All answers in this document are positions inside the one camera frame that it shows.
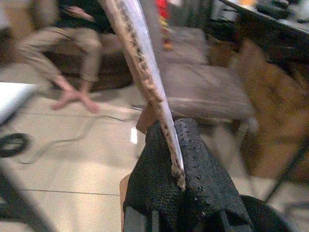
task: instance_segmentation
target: black object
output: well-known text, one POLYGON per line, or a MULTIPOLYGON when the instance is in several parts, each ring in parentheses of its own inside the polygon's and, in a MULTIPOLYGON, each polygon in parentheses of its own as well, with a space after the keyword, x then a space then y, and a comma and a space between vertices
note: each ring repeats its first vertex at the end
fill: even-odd
MULTIPOLYGON (((301 232, 293 223, 265 202, 250 196, 241 196, 241 200, 251 218, 254 232, 301 232)), ((125 217, 124 232, 162 231, 157 211, 144 216, 128 207, 125 217)))
POLYGON ((26 134, 16 133, 0 138, 0 157, 11 157, 25 150, 29 145, 26 134))
POLYGON ((298 151, 295 153, 292 161, 287 165, 282 175, 278 179, 277 183, 273 187, 273 189, 269 192, 267 197, 265 198, 265 202, 268 202, 272 196, 278 191, 281 184, 286 181, 290 175, 293 173, 295 167, 304 160, 306 152, 309 150, 309 137, 305 138, 300 145, 298 151))
POLYGON ((167 143, 158 123, 146 135, 146 145, 128 182, 124 210, 160 215, 160 231, 251 232, 251 221, 230 176, 200 138, 192 119, 175 121, 183 154, 186 191, 171 176, 167 143))
POLYGON ((236 25, 234 21, 219 17, 217 19, 209 19, 205 33, 212 35, 218 40, 236 42, 236 25))
POLYGON ((97 0, 59 0, 60 20, 55 23, 59 28, 90 28, 98 33, 110 29, 111 25, 97 0), (67 7, 77 6, 91 15, 95 22, 90 22, 83 18, 76 18, 68 14, 67 7))
POLYGON ((259 12, 275 19, 285 19, 291 13, 287 8, 281 8, 274 5, 271 0, 259 0, 255 7, 259 12))
POLYGON ((309 23, 309 18, 306 19, 299 19, 297 20, 298 23, 309 23))
POLYGON ((10 175, 0 160, 0 197, 6 201, 5 204, 0 204, 0 217, 26 223, 35 232, 56 232, 28 197, 18 190, 16 181, 8 177, 10 175))
POLYGON ((274 6, 278 6, 282 9, 287 9, 289 6, 289 1, 287 0, 272 0, 271 4, 273 4, 274 6))
POLYGON ((254 197, 241 197, 255 232, 301 232, 281 213, 254 197))

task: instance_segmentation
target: wall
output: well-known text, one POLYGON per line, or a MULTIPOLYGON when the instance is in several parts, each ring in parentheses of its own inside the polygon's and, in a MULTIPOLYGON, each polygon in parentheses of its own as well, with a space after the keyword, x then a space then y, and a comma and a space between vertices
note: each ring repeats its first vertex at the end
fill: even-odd
POLYGON ((0 30, 10 26, 9 20, 0 6, 0 30))
POLYGON ((237 16, 235 12, 221 11, 221 9, 231 9, 218 0, 169 0, 169 11, 171 26, 200 28, 205 30, 207 21, 210 18, 216 19, 224 16, 234 20, 237 16))
POLYGON ((20 39, 34 31, 28 14, 29 2, 29 0, 1 0, 0 8, 5 12, 15 39, 20 39))

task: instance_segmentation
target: khaki pants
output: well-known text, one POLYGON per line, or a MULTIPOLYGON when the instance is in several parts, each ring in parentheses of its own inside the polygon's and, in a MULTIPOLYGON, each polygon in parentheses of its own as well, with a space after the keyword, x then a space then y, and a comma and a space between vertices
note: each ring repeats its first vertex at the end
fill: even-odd
POLYGON ((99 34, 92 29, 47 27, 21 41, 17 45, 17 52, 44 77, 53 80, 61 75, 61 72, 43 55, 43 52, 69 40, 73 40, 85 54, 81 78, 91 82, 97 81, 102 44, 99 34))

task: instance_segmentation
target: leg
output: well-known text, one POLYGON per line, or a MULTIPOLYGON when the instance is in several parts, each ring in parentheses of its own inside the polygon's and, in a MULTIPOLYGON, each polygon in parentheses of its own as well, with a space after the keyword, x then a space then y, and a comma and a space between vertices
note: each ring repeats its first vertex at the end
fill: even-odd
POLYGON ((84 51, 82 66, 82 86, 80 101, 92 113, 99 111, 99 106, 90 99, 89 92, 95 81, 98 80, 98 69, 101 61, 102 44, 99 34, 92 29, 78 29, 74 35, 75 43, 84 51))
POLYGON ((59 102, 52 105, 54 110, 63 108, 78 96, 76 90, 66 81, 56 66, 44 56, 43 52, 60 42, 67 41, 72 33, 72 29, 48 27, 30 35, 17 45, 17 51, 26 63, 32 65, 44 77, 56 82, 65 91, 59 102))
POLYGON ((54 81, 61 76, 61 72, 44 56, 43 52, 69 38, 70 30, 48 27, 23 39, 16 49, 26 63, 32 65, 44 77, 54 81))

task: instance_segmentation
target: bare foot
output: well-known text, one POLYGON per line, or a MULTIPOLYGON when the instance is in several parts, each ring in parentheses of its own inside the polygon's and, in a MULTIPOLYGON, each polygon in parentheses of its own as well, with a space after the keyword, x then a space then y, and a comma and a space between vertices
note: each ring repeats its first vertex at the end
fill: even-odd
POLYGON ((100 107, 96 104, 87 94, 81 94, 79 96, 79 100, 84 104, 87 110, 90 112, 97 114, 100 111, 100 107))
POLYGON ((63 91, 76 91, 76 89, 66 80, 64 76, 57 76, 54 82, 63 90, 63 91))
POLYGON ((79 98, 77 91, 64 91, 60 99, 56 104, 51 105, 53 110, 60 110, 64 108, 70 102, 77 100, 79 98))

